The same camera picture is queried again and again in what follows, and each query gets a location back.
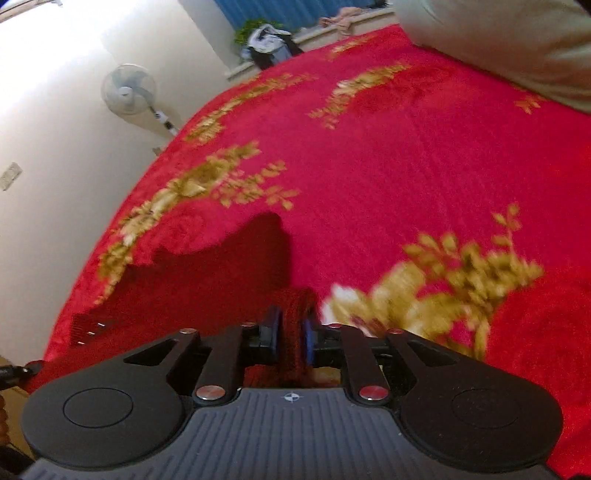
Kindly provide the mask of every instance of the white wall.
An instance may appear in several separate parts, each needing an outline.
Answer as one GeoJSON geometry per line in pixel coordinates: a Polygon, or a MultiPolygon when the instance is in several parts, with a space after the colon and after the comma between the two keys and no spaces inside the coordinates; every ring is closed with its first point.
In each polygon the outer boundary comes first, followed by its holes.
{"type": "Polygon", "coordinates": [[[234,43],[234,29],[214,0],[178,0],[213,50],[232,69],[240,63],[240,47],[234,43]]]}
{"type": "Polygon", "coordinates": [[[106,108],[105,75],[145,66],[185,121],[224,89],[225,66],[176,0],[43,5],[1,23],[0,45],[0,171],[24,171],[0,192],[0,355],[23,363],[42,356],[95,242],[167,141],[106,108]]]}

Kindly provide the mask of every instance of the bed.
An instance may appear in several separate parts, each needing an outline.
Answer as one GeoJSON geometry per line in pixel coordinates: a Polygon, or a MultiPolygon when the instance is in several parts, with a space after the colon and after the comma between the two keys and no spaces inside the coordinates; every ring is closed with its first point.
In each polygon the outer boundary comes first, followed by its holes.
{"type": "Polygon", "coordinates": [[[215,332],[274,301],[370,335],[402,326],[542,384],[566,422],[551,466],[589,474],[589,311],[569,299],[587,305],[591,286],[590,132],[591,116],[396,25],[282,63],[213,99],[148,169],[31,389],[179,318],[214,310],[215,332]],[[537,316],[516,314],[532,302],[537,316]]]}

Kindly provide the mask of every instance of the blue curtain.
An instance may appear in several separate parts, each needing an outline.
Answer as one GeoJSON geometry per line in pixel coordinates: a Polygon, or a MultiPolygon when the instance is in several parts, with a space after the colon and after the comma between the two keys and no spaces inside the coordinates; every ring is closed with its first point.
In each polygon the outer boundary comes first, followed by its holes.
{"type": "Polygon", "coordinates": [[[367,7],[373,0],[215,0],[234,28],[247,20],[265,18],[295,32],[311,27],[320,17],[334,17],[341,7],[367,7]]]}

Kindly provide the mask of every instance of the wall socket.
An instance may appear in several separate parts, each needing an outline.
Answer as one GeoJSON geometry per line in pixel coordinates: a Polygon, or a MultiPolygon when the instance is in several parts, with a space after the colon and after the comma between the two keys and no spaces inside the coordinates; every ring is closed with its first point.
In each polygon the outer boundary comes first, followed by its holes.
{"type": "Polygon", "coordinates": [[[8,190],[21,173],[22,168],[18,166],[18,163],[12,162],[0,177],[0,189],[8,190]]]}

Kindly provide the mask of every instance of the gold floral pattern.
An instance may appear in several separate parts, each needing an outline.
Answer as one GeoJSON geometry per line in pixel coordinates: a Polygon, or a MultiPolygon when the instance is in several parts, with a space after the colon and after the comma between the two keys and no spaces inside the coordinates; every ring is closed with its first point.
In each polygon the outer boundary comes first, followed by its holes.
{"type": "Polygon", "coordinates": [[[117,233],[121,239],[100,256],[99,278],[108,283],[103,296],[97,303],[104,301],[113,292],[127,265],[132,261],[132,250],[137,240],[158,225],[165,213],[184,200],[206,197],[228,179],[230,173],[236,170],[242,160],[254,157],[260,152],[256,142],[220,150],[208,156],[201,165],[170,180],[166,188],[156,192],[151,200],[147,200],[140,207],[133,208],[130,214],[119,223],[120,228],[117,233]]]}
{"type": "Polygon", "coordinates": [[[257,73],[254,77],[244,80],[244,82],[240,83],[240,86],[250,85],[251,83],[255,83],[259,78],[261,78],[261,74],[257,73]]]}
{"type": "Polygon", "coordinates": [[[410,261],[396,265],[369,294],[334,286],[322,308],[324,320],[355,325],[375,336],[403,328],[483,359],[494,312],[510,292],[543,274],[539,265],[515,253],[513,234],[521,228],[518,214],[516,204],[509,205],[506,215],[493,214],[506,231],[492,237],[498,249],[485,255],[476,242],[460,247],[452,233],[439,240],[421,233],[416,244],[404,247],[410,261]],[[421,295],[424,287],[441,285],[446,291],[421,295]],[[464,322],[473,332],[472,347],[450,337],[456,322],[464,322]]]}
{"type": "Polygon", "coordinates": [[[547,99],[541,95],[525,95],[521,100],[515,101],[515,106],[521,108],[525,113],[531,115],[534,108],[542,108],[542,103],[546,102],[547,99]]]}
{"type": "Polygon", "coordinates": [[[355,96],[370,88],[385,85],[394,79],[397,73],[409,69],[409,65],[397,63],[389,67],[376,67],[363,72],[361,75],[339,82],[337,88],[326,101],[326,106],[310,112],[310,118],[323,118],[323,126],[334,130],[339,122],[339,116],[347,111],[347,108],[355,96]]]}
{"type": "Polygon", "coordinates": [[[290,199],[298,196],[299,190],[284,190],[279,185],[264,188],[268,179],[277,177],[286,170],[285,162],[280,160],[269,163],[260,173],[246,178],[243,178],[243,171],[234,171],[212,194],[212,198],[219,200],[224,207],[230,208],[233,203],[245,205],[264,197],[268,205],[280,204],[285,210],[291,210],[294,205],[290,199]]]}
{"type": "Polygon", "coordinates": [[[528,89],[523,88],[521,85],[517,85],[516,83],[513,83],[512,85],[515,90],[518,90],[519,92],[523,92],[526,94],[520,100],[516,100],[514,104],[516,107],[521,108],[528,115],[532,114],[534,108],[542,108],[541,104],[543,102],[548,101],[547,98],[542,97],[541,95],[538,95],[536,93],[530,92],[528,89]]]}
{"type": "Polygon", "coordinates": [[[366,44],[368,41],[373,40],[376,36],[377,35],[367,35],[365,37],[354,38],[353,40],[349,40],[348,42],[333,47],[328,56],[329,61],[334,61],[347,50],[366,44]]]}
{"type": "Polygon", "coordinates": [[[286,73],[279,78],[268,79],[258,85],[255,85],[253,88],[247,90],[246,92],[242,92],[227,101],[218,110],[214,110],[209,115],[204,116],[199,121],[199,123],[191,129],[191,131],[185,137],[185,140],[197,141],[199,145],[205,145],[216,138],[220,132],[226,128],[220,123],[220,119],[233,111],[239,105],[275,90],[285,90],[286,88],[292,87],[299,83],[309,82],[316,79],[317,77],[307,73],[295,77],[289,73],[286,73]]]}

